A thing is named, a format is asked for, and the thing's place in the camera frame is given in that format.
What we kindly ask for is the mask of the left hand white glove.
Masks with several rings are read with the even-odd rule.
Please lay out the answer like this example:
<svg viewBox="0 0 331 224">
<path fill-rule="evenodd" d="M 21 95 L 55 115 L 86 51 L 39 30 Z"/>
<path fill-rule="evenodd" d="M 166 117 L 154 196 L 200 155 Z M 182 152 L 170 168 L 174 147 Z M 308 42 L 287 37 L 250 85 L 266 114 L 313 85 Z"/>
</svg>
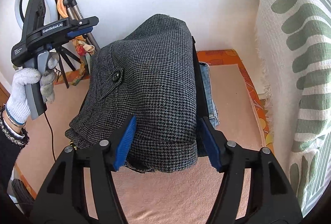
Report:
<svg viewBox="0 0 331 224">
<path fill-rule="evenodd" d="M 51 52 L 47 63 L 48 69 L 42 75 L 37 69 L 23 68 L 13 76 L 12 92 L 6 103 L 6 112 L 10 121 L 17 126 L 24 126 L 30 116 L 30 108 L 26 97 L 25 86 L 41 82 L 41 95 L 48 102 L 54 102 L 53 82 L 56 78 L 54 71 L 59 62 L 58 53 Z"/>
</svg>

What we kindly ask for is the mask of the black sleeve forearm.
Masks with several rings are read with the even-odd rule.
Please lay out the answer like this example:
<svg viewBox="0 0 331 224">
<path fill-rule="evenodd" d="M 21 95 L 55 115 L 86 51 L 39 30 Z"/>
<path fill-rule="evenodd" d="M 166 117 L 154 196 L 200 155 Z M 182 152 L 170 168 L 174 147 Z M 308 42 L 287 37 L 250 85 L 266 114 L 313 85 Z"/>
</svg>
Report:
<svg viewBox="0 0 331 224">
<path fill-rule="evenodd" d="M 21 150 L 28 144 L 29 137 L 26 129 L 17 134 L 3 119 L 5 106 L 1 106 L 1 140 L 0 140 L 0 165 L 1 189 L 6 191 L 12 175 L 12 170 Z"/>
</svg>

